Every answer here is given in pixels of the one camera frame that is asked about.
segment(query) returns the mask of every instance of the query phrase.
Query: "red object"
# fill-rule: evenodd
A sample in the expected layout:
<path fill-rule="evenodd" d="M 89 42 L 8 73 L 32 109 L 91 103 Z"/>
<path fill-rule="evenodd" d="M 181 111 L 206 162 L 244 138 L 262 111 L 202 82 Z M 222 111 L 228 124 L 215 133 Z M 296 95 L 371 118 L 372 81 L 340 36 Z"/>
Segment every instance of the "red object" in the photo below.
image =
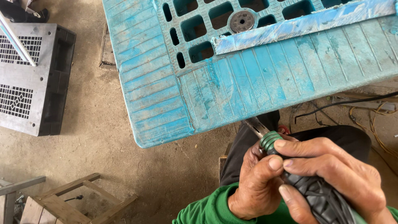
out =
<path fill-rule="evenodd" d="M 284 132 L 282 132 L 282 134 L 284 134 L 284 135 L 290 134 L 289 129 L 288 129 L 285 125 L 279 125 L 279 126 L 278 126 L 278 129 L 279 129 L 279 128 L 283 128 L 283 129 L 284 129 Z"/>

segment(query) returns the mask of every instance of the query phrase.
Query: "plastic pallet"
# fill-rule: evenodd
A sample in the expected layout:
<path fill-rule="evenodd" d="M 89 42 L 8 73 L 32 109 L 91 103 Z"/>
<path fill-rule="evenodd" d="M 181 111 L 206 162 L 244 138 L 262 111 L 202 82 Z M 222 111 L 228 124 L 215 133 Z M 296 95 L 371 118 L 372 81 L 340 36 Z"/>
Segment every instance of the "plastic pallet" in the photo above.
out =
<path fill-rule="evenodd" d="M 227 10 L 233 10 L 230 17 L 249 10 L 256 28 L 340 2 L 264 0 L 265 9 L 260 10 L 260 4 L 252 7 L 260 10 L 255 12 L 245 8 L 249 0 L 197 0 L 196 9 L 189 1 L 103 0 L 129 119 L 140 147 L 174 141 L 398 73 L 396 16 L 202 60 L 211 56 L 211 50 L 203 50 L 212 49 L 212 37 L 232 33 L 229 22 L 214 29 L 211 21 Z M 194 28 L 201 22 L 205 35 Z"/>

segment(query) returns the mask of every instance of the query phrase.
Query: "metal rod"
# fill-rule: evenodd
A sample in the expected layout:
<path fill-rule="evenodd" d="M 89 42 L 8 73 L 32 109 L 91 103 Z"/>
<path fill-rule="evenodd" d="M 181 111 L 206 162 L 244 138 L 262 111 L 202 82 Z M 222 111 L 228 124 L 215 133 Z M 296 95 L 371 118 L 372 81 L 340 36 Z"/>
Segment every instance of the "metal rod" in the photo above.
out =
<path fill-rule="evenodd" d="M 261 139 L 269 130 L 258 120 L 257 117 L 243 120 L 242 123 L 247 125 Z"/>
<path fill-rule="evenodd" d="M 20 55 L 23 61 L 28 61 L 32 66 L 36 66 L 36 63 L 33 61 L 29 52 L 26 50 L 25 46 L 22 45 L 20 39 L 15 35 L 13 29 L 7 22 L 7 19 L 4 17 L 3 13 L 0 12 L 0 28 L 3 33 L 6 35 L 8 40 L 14 46 L 15 50 Z"/>

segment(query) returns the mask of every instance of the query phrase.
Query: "concrete floor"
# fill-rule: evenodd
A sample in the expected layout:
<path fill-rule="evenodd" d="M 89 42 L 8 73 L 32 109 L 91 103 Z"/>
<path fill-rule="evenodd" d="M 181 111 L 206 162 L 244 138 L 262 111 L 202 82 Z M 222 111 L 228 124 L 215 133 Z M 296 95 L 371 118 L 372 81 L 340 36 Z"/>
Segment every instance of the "concrete floor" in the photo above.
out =
<path fill-rule="evenodd" d="M 37 195 L 98 172 L 102 179 L 95 183 L 117 198 L 124 200 L 133 193 L 139 196 L 121 223 L 170 223 L 189 203 L 211 194 L 218 187 L 218 157 L 233 141 L 240 124 L 141 149 L 133 138 L 118 74 L 97 65 L 105 22 L 101 1 L 40 0 L 34 5 L 35 9 L 43 7 L 51 12 L 50 23 L 77 33 L 61 135 L 33 137 L 0 127 L 0 177 L 18 182 L 46 175 L 45 183 L 21 192 Z M 316 102 L 319 106 L 329 103 L 325 99 Z M 348 109 L 335 106 L 325 111 L 341 124 L 352 125 Z M 305 103 L 298 113 L 311 110 Z M 358 109 L 355 113 L 369 125 L 369 111 Z M 290 114 L 291 108 L 281 110 L 281 124 L 289 124 Z M 318 119 L 330 123 L 321 114 Z M 398 115 L 391 115 L 377 120 L 379 135 L 390 146 L 397 145 L 393 138 L 398 134 L 397 119 Z M 298 132 L 317 127 L 314 117 L 308 116 L 291 128 Z M 398 207 L 397 176 L 374 152 L 369 162 L 382 174 L 388 204 Z M 89 217 L 111 207 L 85 187 L 62 197 L 80 194 L 84 195 L 82 201 L 69 203 L 87 210 Z"/>

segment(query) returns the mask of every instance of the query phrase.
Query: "blue plastic strip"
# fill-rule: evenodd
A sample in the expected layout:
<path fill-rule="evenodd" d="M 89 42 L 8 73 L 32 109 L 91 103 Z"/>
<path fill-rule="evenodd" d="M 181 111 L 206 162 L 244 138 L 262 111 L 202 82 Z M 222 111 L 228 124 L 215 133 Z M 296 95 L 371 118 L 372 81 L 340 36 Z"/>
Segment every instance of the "blue plastic strip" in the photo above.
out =
<path fill-rule="evenodd" d="M 227 37 L 214 37 L 216 55 L 396 14 L 396 0 L 362 0 Z"/>

